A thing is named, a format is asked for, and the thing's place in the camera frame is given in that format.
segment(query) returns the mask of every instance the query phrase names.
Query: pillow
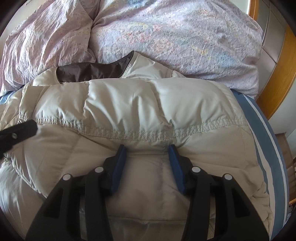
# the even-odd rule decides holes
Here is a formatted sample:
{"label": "pillow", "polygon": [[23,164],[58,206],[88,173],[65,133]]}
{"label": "pillow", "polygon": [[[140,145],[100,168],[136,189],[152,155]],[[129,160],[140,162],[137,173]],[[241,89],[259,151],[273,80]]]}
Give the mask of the pillow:
{"label": "pillow", "polygon": [[187,77],[258,93],[262,29],[230,1],[101,1],[93,26],[99,63],[134,50]]}
{"label": "pillow", "polygon": [[[92,13],[97,0],[86,6]],[[88,49],[93,20],[79,0],[49,0],[7,38],[0,65],[0,96],[43,71],[96,61]]]}

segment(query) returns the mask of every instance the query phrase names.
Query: blue striped sheet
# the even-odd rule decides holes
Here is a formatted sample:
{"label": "blue striped sheet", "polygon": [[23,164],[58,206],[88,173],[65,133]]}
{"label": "blue striped sheet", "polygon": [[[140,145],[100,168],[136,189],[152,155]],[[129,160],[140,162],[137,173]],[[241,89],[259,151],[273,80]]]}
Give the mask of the blue striped sheet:
{"label": "blue striped sheet", "polygon": [[1,96],[0,104],[5,104],[15,92],[17,91],[8,91],[4,96]]}
{"label": "blue striped sheet", "polygon": [[262,168],[266,191],[270,196],[270,208],[274,213],[274,225],[271,239],[286,223],[289,192],[288,177],[276,136],[256,102],[236,91],[232,91],[242,108],[253,133],[257,159]]}

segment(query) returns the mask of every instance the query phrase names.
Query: wooden bed frame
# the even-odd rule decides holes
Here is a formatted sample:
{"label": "wooden bed frame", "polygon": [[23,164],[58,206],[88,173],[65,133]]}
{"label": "wooden bed frame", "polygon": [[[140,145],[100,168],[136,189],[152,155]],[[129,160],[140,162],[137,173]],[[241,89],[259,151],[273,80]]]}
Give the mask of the wooden bed frame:
{"label": "wooden bed frame", "polygon": [[[271,0],[271,2],[284,16],[288,25],[278,63],[256,101],[267,119],[270,119],[279,108],[296,77],[296,27],[295,19],[293,18],[294,14],[287,10],[288,1]],[[258,18],[258,10],[259,0],[251,0],[249,15],[254,20]]]}

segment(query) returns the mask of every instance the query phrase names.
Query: down jacket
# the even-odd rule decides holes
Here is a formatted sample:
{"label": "down jacket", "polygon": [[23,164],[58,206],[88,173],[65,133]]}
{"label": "down jacket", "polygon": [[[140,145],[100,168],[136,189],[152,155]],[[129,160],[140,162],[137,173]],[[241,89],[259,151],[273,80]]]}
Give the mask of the down jacket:
{"label": "down jacket", "polygon": [[127,162],[118,192],[106,201],[115,241],[181,240],[189,200],[176,188],[170,144],[209,174],[233,175],[272,230],[252,133],[223,84],[185,78],[131,52],[112,64],[49,69],[1,108],[1,130],[29,119],[38,124],[36,136],[7,152],[0,168],[0,206],[22,237],[64,174],[85,175],[120,144]]}

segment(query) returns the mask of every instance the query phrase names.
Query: stitched seam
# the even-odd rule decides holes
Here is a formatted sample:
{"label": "stitched seam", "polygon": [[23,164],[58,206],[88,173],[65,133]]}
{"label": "stitched seam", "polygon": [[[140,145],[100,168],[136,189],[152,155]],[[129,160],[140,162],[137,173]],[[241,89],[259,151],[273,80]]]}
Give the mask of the stitched seam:
{"label": "stitched seam", "polygon": [[[20,118],[21,119],[27,119],[28,117],[24,114],[19,114]],[[39,121],[39,122],[48,122],[48,123],[45,123],[45,124],[52,124],[52,123],[69,123],[69,124],[72,124],[74,126],[77,125],[77,123],[81,123],[81,125],[83,126],[82,128],[86,128],[86,127],[89,127],[89,126],[84,126],[82,124],[81,121],[69,121],[69,120],[64,120],[64,119],[52,119],[52,118],[37,118],[36,121]],[[173,131],[184,131],[185,129],[197,129],[198,127],[205,127],[206,125],[208,126],[209,124],[212,124],[214,127],[213,128],[209,128],[209,129],[205,129],[205,130],[211,130],[211,129],[216,129],[218,127],[223,127],[223,126],[229,126],[229,125],[236,125],[236,126],[247,126],[247,122],[244,120],[244,119],[239,119],[239,118],[234,118],[234,119],[228,119],[228,120],[225,120],[225,119],[220,119],[218,121],[207,121],[207,122],[204,122],[202,124],[196,124],[196,125],[191,125],[191,126],[188,126],[187,128],[177,128],[177,129],[173,129]],[[161,133],[159,131],[117,131],[117,130],[111,130],[111,129],[105,129],[105,128],[91,128],[89,127],[90,130],[92,129],[95,129],[95,130],[100,130],[100,131],[108,131],[108,132],[116,132],[116,133],[122,133],[122,134],[144,134],[144,133],[147,133],[147,134],[153,134],[153,133]]]}
{"label": "stitched seam", "polygon": [[85,108],[85,105],[86,105],[86,101],[87,101],[87,99],[88,99],[88,96],[89,96],[89,81],[87,81],[87,82],[85,82],[86,83],[86,85],[87,85],[87,91],[85,91],[85,98],[84,98],[84,105],[83,105],[83,107],[82,107],[82,113],[81,113],[81,119],[83,119],[83,117],[84,116],[86,116],[87,115],[87,113],[86,113],[86,108]]}
{"label": "stitched seam", "polygon": [[131,60],[133,59],[133,56],[134,56],[134,51],[132,51],[131,59],[129,60],[128,64],[126,65],[126,68],[125,68],[124,71],[121,73],[121,75],[118,76],[118,78],[121,78],[121,77],[124,75],[124,73],[126,72],[127,68],[129,67],[129,64],[130,64]]}
{"label": "stitched seam", "polygon": [[56,78],[57,78],[57,81],[62,85],[62,83],[60,82],[60,80],[59,80],[59,78],[57,77],[57,68],[56,68],[56,70],[55,70],[55,76],[56,76]]}
{"label": "stitched seam", "polygon": [[123,72],[123,74],[119,77],[120,79],[124,79],[126,78],[128,72],[130,72],[131,68],[133,67],[136,59],[138,57],[138,53],[137,52],[134,52],[133,53],[133,57],[131,58],[131,60],[129,61],[128,63],[128,66],[126,67],[125,71]]}
{"label": "stitched seam", "polygon": [[20,176],[20,178],[29,186],[29,187],[31,187],[35,192],[38,192],[38,193],[40,193],[40,194],[42,194],[41,192],[39,192],[39,190],[32,184],[32,183],[30,183],[20,172],[19,172],[19,170],[16,168],[16,167],[14,167],[14,169],[15,169],[15,171],[16,171],[16,173]]}
{"label": "stitched seam", "polygon": [[165,205],[165,200],[164,200],[164,195],[165,195],[165,192],[164,192],[164,180],[163,180],[163,172],[164,172],[164,168],[163,168],[163,162],[165,161],[165,158],[164,156],[166,155],[166,152],[167,152],[167,140],[164,141],[163,143],[163,155],[161,157],[161,175],[160,175],[160,181],[161,181],[161,217],[164,217],[165,216],[165,213],[164,213],[164,205]]}
{"label": "stitched seam", "polygon": [[235,116],[235,113],[234,113],[234,105],[232,104],[232,102],[230,101],[230,99],[228,98],[228,96],[227,96],[227,92],[226,91],[224,91],[223,89],[220,89],[218,86],[216,86],[216,88],[217,89],[219,89],[220,90],[220,92],[222,92],[223,93],[223,95],[225,96],[225,98],[227,99],[227,101],[228,101],[228,104],[231,106],[231,113],[232,113],[232,115],[233,116]]}
{"label": "stitched seam", "polygon": [[24,116],[24,121],[27,121],[28,119],[31,119],[33,117],[33,114],[35,112],[35,109],[36,109],[36,105],[37,103],[39,102],[40,98],[45,94],[45,92],[48,90],[48,88],[41,94],[41,92],[39,92],[39,95],[38,97],[35,99],[35,103],[34,103],[34,109],[32,110],[32,112],[30,113],[31,116],[26,116],[26,115],[23,115],[20,113],[21,111],[21,108],[19,107],[19,117],[20,116]]}
{"label": "stitched seam", "polygon": [[172,73],[173,73],[173,70],[167,68],[167,72],[166,72],[166,74],[165,74],[165,77],[166,77],[166,78],[171,78],[171,77],[172,77]]}
{"label": "stitched seam", "polygon": [[60,126],[74,130],[74,131],[78,131],[80,134],[83,135],[88,135],[88,136],[94,136],[94,137],[104,137],[104,138],[110,138],[110,139],[124,139],[124,140],[148,140],[148,141],[152,141],[152,140],[166,140],[166,139],[171,139],[171,138],[175,138],[175,137],[184,137],[184,136],[189,136],[195,133],[202,133],[202,132],[206,132],[209,130],[214,130],[214,129],[218,129],[220,127],[226,127],[226,126],[247,126],[245,123],[228,123],[228,124],[224,124],[224,125],[218,125],[218,126],[214,126],[212,128],[208,128],[208,127],[202,127],[202,128],[186,128],[182,131],[180,131],[180,133],[176,133],[176,130],[171,131],[171,135],[167,136],[167,131],[163,131],[163,132],[144,132],[147,133],[146,135],[141,135],[140,133],[142,132],[123,132],[123,131],[113,131],[113,130],[101,130],[100,128],[90,128],[88,131],[90,130],[96,130],[97,132],[101,132],[100,133],[96,133],[96,134],[90,134],[87,133],[85,128],[80,128],[77,123],[72,123],[72,126],[68,126],[68,125],[63,125],[63,123],[67,123],[67,121],[63,121],[60,119],[46,119],[44,121],[44,119],[36,119],[36,122],[38,124],[56,124],[58,125],[58,122],[61,124]]}
{"label": "stitched seam", "polygon": [[162,105],[161,105],[161,101],[160,101],[160,98],[159,98],[159,94],[158,94],[158,91],[157,91],[155,85],[151,81],[147,81],[147,83],[149,84],[149,86],[151,88],[151,91],[154,94],[154,97],[155,97],[155,100],[156,100],[156,103],[157,103],[157,107],[158,107],[161,119],[163,120],[164,123],[168,124],[169,126],[172,126],[172,123],[169,123],[168,120],[165,117],[165,114],[163,112],[163,108],[162,108]]}

